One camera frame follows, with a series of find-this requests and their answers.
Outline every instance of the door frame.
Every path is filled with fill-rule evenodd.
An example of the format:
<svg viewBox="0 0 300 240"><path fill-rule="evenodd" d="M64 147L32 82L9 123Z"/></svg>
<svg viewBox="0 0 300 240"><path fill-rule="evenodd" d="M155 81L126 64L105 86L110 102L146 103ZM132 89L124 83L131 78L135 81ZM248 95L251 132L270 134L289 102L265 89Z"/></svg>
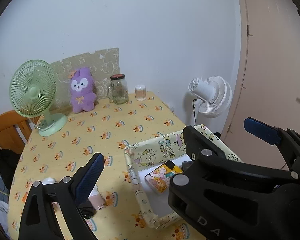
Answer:
<svg viewBox="0 0 300 240"><path fill-rule="evenodd" d="M241 15L241 49L240 49L240 60L237 74L237 81L235 83L234 92L232 96L231 105L229 108L228 116L221 133L221 140L225 140L230 130L230 126L234 117L234 113L237 109L242 85L244 73L247 65L248 45L249 45L249 19L246 0L239 0L240 15Z"/></svg>

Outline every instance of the table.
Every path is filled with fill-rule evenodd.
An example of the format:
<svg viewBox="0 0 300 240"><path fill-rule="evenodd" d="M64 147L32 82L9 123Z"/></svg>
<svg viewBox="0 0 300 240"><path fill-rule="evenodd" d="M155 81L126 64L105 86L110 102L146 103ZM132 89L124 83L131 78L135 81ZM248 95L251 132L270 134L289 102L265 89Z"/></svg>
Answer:
<svg viewBox="0 0 300 240"><path fill-rule="evenodd" d="M18 239L21 214L32 183L46 177L60 181L72 176L88 162L91 152L105 157L97 182L101 195L104 199L114 193L117 196L116 205L109 203L87 220L99 240L205 239L184 220L164 230L144 225L132 183L125 179L125 143L154 138L158 132L182 130L185 125L154 93L147 92L148 99L142 102L136 101L134 94L129 97L127 104L115 105L102 99L91 112L70 113L67 124L51 136L41 137L37 129L31 133L10 191L8 223L12 239ZM65 239L72 239L60 208L55 208L55 212Z"/></svg>

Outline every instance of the chair backrest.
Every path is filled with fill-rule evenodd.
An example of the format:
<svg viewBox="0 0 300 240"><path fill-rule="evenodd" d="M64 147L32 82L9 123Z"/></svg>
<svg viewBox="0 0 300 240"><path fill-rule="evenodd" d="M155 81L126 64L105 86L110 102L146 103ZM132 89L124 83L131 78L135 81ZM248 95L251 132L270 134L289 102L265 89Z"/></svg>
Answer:
<svg viewBox="0 0 300 240"><path fill-rule="evenodd" d="M22 134L28 140L32 130L27 120L27 117L21 116L14 110L0 115L0 149L10 149L17 154L22 153L25 143L15 125L19 126Z"/></svg>

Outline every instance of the stuffed animal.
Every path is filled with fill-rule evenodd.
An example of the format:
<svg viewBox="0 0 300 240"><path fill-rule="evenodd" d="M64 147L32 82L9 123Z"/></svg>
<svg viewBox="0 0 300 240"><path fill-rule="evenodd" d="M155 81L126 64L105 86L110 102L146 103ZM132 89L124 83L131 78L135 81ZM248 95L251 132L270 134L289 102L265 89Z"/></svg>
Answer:
<svg viewBox="0 0 300 240"><path fill-rule="evenodd" d="M92 92L92 88L93 78L90 69L87 67L77 69L70 83L71 104L74 113L94 109L94 100L97 96Z"/></svg>

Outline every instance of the yellow cartoon packaging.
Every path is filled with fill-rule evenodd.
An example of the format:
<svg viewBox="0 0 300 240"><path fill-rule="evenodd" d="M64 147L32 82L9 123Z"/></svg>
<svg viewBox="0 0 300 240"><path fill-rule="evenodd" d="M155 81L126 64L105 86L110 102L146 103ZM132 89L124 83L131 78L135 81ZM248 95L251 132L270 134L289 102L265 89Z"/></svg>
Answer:
<svg viewBox="0 0 300 240"><path fill-rule="evenodd" d="M155 192L164 192L170 184L173 175L182 173L182 170L172 161L167 160L155 170L145 176L145 180Z"/></svg>

